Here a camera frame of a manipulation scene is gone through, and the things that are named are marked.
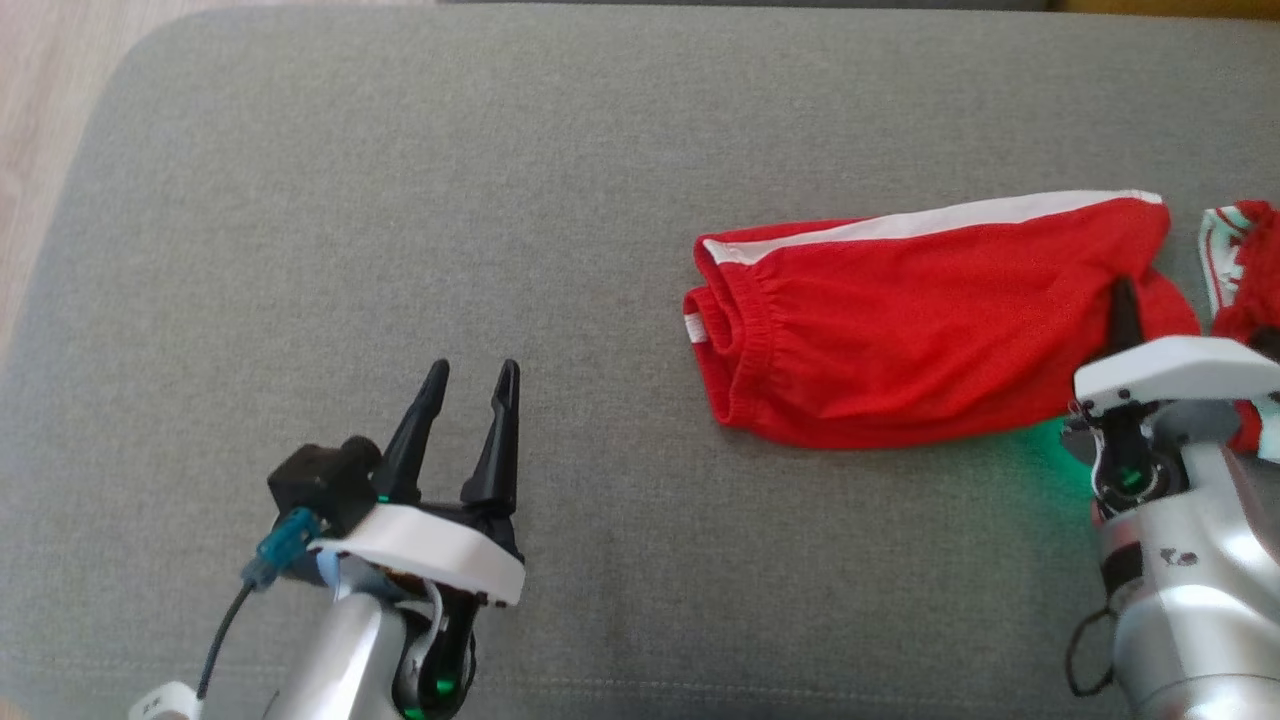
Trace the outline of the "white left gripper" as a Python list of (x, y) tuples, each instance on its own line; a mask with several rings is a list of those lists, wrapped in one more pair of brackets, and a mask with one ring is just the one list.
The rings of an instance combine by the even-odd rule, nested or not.
[[(371, 474), (381, 503), (375, 503), (346, 536), (314, 539), (308, 548), (347, 553), (515, 606), (526, 579), (522, 561), (479, 530), (404, 506), (421, 500), (422, 460), (449, 374), (448, 360), (435, 360), (385, 447)], [(520, 377), (520, 365), (506, 359), (492, 395), (493, 419), (483, 451), (461, 489), (465, 506), (502, 516), (513, 514), (518, 502)]]

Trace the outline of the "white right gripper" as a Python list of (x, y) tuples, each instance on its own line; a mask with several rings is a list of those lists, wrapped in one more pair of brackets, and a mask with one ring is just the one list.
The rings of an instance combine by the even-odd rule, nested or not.
[(1074, 400), (1092, 415), (1128, 404), (1238, 401), (1279, 391), (1279, 365), (1230, 338), (1166, 336), (1146, 342), (1130, 277), (1110, 288), (1105, 354), (1073, 377)]

